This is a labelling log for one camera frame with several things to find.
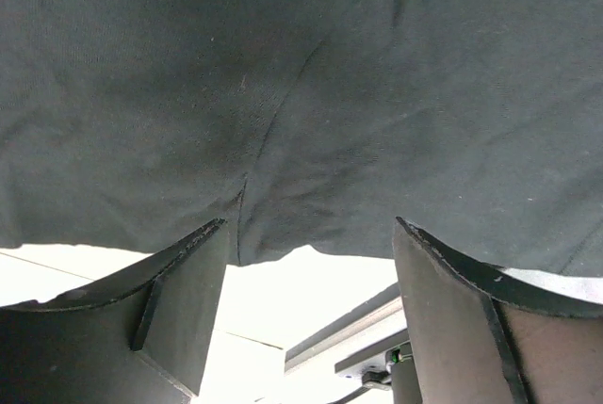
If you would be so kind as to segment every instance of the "gray cloth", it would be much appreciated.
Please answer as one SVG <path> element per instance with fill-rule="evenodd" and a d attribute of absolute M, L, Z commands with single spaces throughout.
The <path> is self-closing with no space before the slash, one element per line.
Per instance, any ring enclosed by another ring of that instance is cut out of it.
<path fill-rule="evenodd" d="M 0 247 L 601 276 L 603 0 L 0 0 Z"/>

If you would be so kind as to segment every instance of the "curved black panel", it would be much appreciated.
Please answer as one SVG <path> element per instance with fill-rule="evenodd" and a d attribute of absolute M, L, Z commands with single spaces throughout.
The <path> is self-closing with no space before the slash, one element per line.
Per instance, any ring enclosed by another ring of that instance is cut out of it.
<path fill-rule="evenodd" d="M 0 308 L 0 402 L 188 403 L 199 393 L 231 238 L 214 220 L 55 300 Z"/>
<path fill-rule="evenodd" d="M 542 315 L 578 318 L 603 316 L 602 305 L 569 298 L 521 282 L 450 248 L 402 218 L 398 218 L 398 222 L 411 239 L 454 278 L 494 300 Z"/>

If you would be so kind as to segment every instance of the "dark gray t-shirt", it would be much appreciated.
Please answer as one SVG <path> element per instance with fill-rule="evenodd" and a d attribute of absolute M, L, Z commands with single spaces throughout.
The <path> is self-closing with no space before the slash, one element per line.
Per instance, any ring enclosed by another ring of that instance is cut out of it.
<path fill-rule="evenodd" d="M 0 246 L 603 274 L 603 0 L 0 0 Z"/>

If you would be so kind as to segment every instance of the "black mounting piece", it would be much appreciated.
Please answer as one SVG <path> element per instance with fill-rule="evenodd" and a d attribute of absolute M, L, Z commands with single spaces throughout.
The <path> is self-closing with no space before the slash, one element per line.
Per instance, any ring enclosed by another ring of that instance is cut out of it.
<path fill-rule="evenodd" d="M 393 391 L 395 404 L 421 404 L 413 351 L 403 330 L 365 347 L 335 365 L 335 373 L 360 379 L 367 390 Z"/>
<path fill-rule="evenodd" d="M 425 401 L 603 402 L 603 306 L 520 282 L 402 219 L 394 248 Z"/>
<path fill-rule="evenodd" d="M 189 403 L 201 387 L 230 238 L 213 220 L 49 302 L 0 308 L 0 402 Z"/>

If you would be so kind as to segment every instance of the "dark gray fabric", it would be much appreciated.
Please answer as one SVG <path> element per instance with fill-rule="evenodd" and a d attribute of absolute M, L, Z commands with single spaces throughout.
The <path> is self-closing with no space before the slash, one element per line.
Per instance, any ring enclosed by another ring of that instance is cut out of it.
<path fill-rule="evenodd" d="M 0 0 L 0 245 L 601 275 L 603 0 Z"/>

